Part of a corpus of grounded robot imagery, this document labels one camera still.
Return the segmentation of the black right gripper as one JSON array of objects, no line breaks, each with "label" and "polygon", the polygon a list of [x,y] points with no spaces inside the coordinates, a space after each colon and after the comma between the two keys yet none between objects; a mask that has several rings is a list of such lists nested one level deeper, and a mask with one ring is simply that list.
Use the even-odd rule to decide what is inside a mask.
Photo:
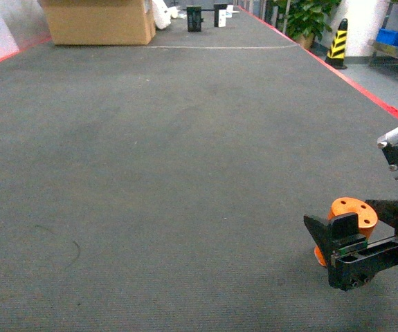
[{"label": "black right gripper", "polygon": [[[332,256],[333,261],[328,265],[329,285],[342,291],[364,286],[377,273],[398,266],[398,200],[369,199],[365,202],[380,221],[395,229],[394,236],[371,243],[366,248],[365,236],[359,232],[359,216],[355,212],[330,220],[307,214],[303,217],[322,256]],[[333,255],[334,252],[340,252],[342,256]]]}]

